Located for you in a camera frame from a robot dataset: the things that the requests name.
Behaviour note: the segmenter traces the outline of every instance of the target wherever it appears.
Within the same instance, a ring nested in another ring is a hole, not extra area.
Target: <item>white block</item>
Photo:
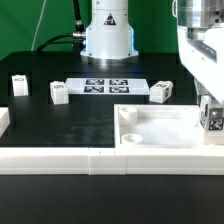
[[[28,85],[25,75],[14,75],[12,76],[12,85],[14,96],[27,96]]]
[[[0,108],[0,137],[9,126],[9,111],[8,108]]]
[[[54,104],[68,104],[68,90],[64,82],[51,82],[50,88]]]
[[[172,95],[173,83],[170,81],[159,81],[150,88],[150,101],[163,103]]]

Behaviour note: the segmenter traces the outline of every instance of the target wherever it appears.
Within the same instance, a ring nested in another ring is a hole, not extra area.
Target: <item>white plastic structure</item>
[[[69,94],[149,95],[145,79],[68,78],[65,86]]]
[[[8,108],[0,108],[0,137],[10,124]]]
[[[135,107],[122,107],[119,109],[119,123],[122,125],[134,125],[138,120],[138,111]]]
[[[174,0],[173,9],[181,63],[224,105],[224,1]]]
[[[12,76],[12,85],[14,96],[27,96],[29,94],[25,75]]]
[[[172,95],[173,83],[170,81],[159,81],[150,88],[151,102],[163,103]]]
[[[68,90],[64,82],[51,82],[50,89],[54,104],[68,104]]]
[[[138,56],[128,23],[128,0],[92,0],[92,22],[86,29],[84,61],[108,65]]]
[[[199,127],[204,144],[224,145],[223,108],[212,97],[202,96]]]

